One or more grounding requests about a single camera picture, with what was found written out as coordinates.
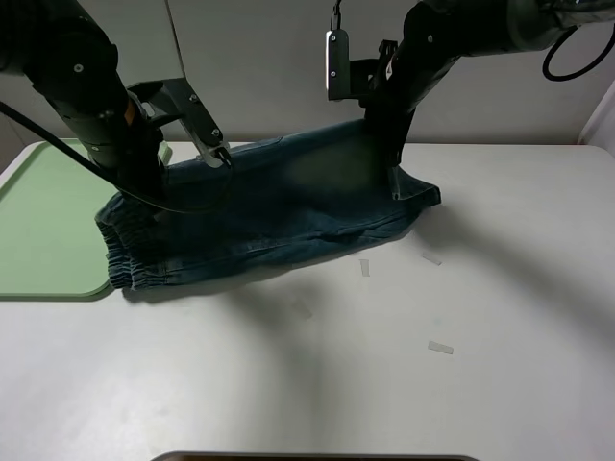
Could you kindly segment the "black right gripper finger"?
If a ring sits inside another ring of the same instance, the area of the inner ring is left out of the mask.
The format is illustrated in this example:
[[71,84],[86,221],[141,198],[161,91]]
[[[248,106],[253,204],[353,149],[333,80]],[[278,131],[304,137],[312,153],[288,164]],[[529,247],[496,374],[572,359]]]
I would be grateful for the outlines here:
[[387,168],[387,178],[388,178],[388,183],[389,183],[389,187],[390,187],[393,200],[401,199],[399,172],[400,172],[399,166],[393,166],[393,167]]

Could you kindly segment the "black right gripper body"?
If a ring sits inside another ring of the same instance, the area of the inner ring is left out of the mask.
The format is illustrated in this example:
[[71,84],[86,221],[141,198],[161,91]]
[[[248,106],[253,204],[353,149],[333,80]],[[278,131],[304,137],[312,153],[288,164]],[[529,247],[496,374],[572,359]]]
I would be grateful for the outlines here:
[[376,104],[363,108],[364,132],[376,142],[387,167],[399,166],[415,109]]

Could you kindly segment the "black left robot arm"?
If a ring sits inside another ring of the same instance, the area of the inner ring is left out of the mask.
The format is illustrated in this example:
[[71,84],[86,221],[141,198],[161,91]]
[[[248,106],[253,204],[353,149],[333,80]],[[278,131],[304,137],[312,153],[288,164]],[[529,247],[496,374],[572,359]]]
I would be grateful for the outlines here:
[[162,199],[162,132],[122,83],[118,60],[77,1],[1,4],[2,72],[27,77],[117,182]]

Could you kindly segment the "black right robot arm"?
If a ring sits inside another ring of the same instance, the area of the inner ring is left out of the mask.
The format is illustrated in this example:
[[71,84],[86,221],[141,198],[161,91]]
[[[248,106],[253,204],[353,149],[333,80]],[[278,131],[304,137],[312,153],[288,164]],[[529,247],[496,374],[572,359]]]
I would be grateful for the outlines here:
[[591,62],[565,75],[550,69],[556,52],[582,26],[613,20],[611,1],[418,2],[406,14],[402,41],[383,47],[361,102],[381,145],[394,199],[401,197],[397,169],[414,112],[459,59],[545,51],[543,76],[571,81],[599,65],[614,43],[608,41]]

